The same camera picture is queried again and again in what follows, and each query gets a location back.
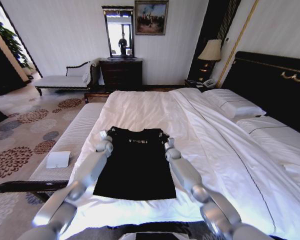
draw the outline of gold trim on headboard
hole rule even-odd
[[[250,63],[254,63],[254,64],[261,64],[261,65],[265,65],[265,66],[269,66],[269,67],[273,67],[273,68],[278,68],[278,69],[283,69],[283,70],[287,70],[287,71],[292,71],[292,72],[300,73],[300,70],[298,70],[298,69],[289,68],[289,67],[285,67],[285,66],[273,65],[273,64],[268,64],[268,63],[260,62],[260,61],[252,61],[252,60],[248,60],[248,59],[244,59],[244,58],[240,58],[240,57],[236,57],[235,60],[236,59],[237,60],[246,61],[246,62],[250,62]]]
[[[294,74],[294,75],[292,75],[292,76],[286,76],[286,72],[283,71],[283,72],[281,73],[281,76],[282,76],[284,79],[293,79],[294,81],[300,83],[300,79],[297,78],[297,74]]]

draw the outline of pillow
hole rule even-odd
[[[249,100],[228,89],[212,89],[202,93],[205,98],[222,114],[233,119],[240,116],[254,117],[265,115],[266,112]]]
[[[271,158],[282,165],[300,186],[300,133],[270,117],[254,117],[236,122]]]

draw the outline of telephone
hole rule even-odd
[[[205,85],[207,88],[210,89],[210,88],[213,88],[216,85],[216,83],[215,83],[215,80],[213,78],[211,78],[211,79],[204,81],[203,85]]]

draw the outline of framed painting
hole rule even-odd
[[[135,1],[135,34],[165,35],[169,1]]]

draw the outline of black t-shirt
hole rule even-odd
[[[176,197],[161,129],[139,132],[111,127],[113,151],[97,180],[94,195],[126,200]]]

